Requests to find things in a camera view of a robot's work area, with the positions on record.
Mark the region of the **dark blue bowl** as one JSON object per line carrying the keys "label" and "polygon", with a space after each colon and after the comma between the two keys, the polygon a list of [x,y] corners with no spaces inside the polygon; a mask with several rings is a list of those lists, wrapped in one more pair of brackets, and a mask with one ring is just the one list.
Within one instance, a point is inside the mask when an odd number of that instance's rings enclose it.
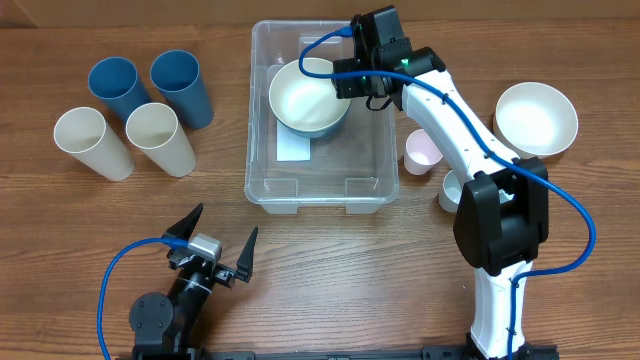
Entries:
{"label": "dark blue bowl", "polygon": [[308,138],[323,138],[338,131],[346,120],[349,108],[329,109],[311,108],[303,111],[274,111],[271,113],[277,122],[293,134]]}

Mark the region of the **pink small cup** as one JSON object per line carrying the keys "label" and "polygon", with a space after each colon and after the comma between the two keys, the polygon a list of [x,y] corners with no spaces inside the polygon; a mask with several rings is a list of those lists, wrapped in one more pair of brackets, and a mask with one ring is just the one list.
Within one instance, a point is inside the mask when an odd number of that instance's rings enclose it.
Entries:
{"label": "pink small cup", "polygon": [[412,132],[405,142],[404,167],[412,175],[424,175],[443,159],[424,129]]}

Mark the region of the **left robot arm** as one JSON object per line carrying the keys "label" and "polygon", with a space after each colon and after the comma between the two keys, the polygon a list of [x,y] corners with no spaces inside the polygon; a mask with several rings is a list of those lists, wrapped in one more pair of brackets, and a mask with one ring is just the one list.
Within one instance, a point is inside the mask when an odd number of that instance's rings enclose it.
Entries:
{"label": "left robot arm", "polygon": [[186,243],[167,253],[169,267],[178,272],[169,291],[144,294],[130,309],[134,359],[207,358],[192,336],[206,300],[216,285],[231,288],[237,280],[247,283],[252,277],[258,230],[252,230],[236,266],[228,267],[220,262],[221,242],[194,232],[202,211],[203,205],[198,204],[162,236]]}

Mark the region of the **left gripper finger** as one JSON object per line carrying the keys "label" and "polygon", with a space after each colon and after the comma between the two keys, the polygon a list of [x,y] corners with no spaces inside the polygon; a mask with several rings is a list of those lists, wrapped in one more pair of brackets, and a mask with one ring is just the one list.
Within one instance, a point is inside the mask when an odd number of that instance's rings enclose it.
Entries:
{"label": "left gripper finger", "polygon": [[203,211],[203,204],[199,203],[188,215],[167,228],[164,238],[188,241],[198,223]]}
{"label": "left gripper finger", "polygon": [[255,227],[237,262],[236,262],[236,272],[235,272],[235,277],[245,283],[248,283],[252,277],[253,274],[253,264],[254,264],[254,251],[255,251],[255,245],[256,245],[256,240],[257,240],[257,236],[258,236],[258,232],[259,229],[258,227]]}

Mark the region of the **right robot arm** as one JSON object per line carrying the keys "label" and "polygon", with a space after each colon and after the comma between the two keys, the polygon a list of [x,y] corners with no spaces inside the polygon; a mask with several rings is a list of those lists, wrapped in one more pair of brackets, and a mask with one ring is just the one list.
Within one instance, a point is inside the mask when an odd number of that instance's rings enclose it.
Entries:
{"label": "right robot arm", "polygon": [[357,43],[352,58],[335,62],[334,76],[341,98],[389,97],[426,131],[461,186],[453,232],[475,270],[469,357],[530,358],[522,311],[525,275],[548,237],[545,165],[498,141],[430,48]]}

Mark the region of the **cream tall cup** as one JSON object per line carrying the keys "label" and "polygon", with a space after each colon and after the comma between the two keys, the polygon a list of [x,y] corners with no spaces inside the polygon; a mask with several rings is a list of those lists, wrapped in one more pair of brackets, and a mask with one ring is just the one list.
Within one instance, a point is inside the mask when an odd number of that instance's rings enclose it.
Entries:
{"label": "cream tall cup", "polygon": [[129,177],[135,161],[104,116],[91,107],[77,107],[56,122],[54,141],[59,149],[111,181]]}
{"label": "cream tall cup", "polygon": [[169,175],[184,177],[195,169],[194,150],[168,105],[151,102],[139,106],[128,117],[125,132],[134,146]]}

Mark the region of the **cream bowl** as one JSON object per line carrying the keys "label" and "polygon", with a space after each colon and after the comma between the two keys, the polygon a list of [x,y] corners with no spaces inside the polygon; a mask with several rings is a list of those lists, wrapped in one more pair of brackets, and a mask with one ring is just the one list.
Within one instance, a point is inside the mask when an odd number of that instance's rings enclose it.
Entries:
{"label": "cream bowl", "polygon": [[303,111],[311,108],[323,110],[346,109],[349,99],[339,99],[330,79],[318,79],[304,75],[299,61],[292,61],[273,77],[268,91],[271,110]]}
{"label": "cream bowl", "polygon": [[499,98],[493,132],[521,158],[555,156],[578,135],[579,119],[567,96],[539,82],[511,86]]}

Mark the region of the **grey small cup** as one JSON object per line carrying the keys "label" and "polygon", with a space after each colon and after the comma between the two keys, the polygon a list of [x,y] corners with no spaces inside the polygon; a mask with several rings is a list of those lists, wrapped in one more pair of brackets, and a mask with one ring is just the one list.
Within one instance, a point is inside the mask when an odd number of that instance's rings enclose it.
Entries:
{"label": "grey small cup", "polygon": [[456,177],[453,170],[449,171],[442,182],[438,193],[438,203],[440,207],[449,213],[456,213],[462,195],[462,184]]}

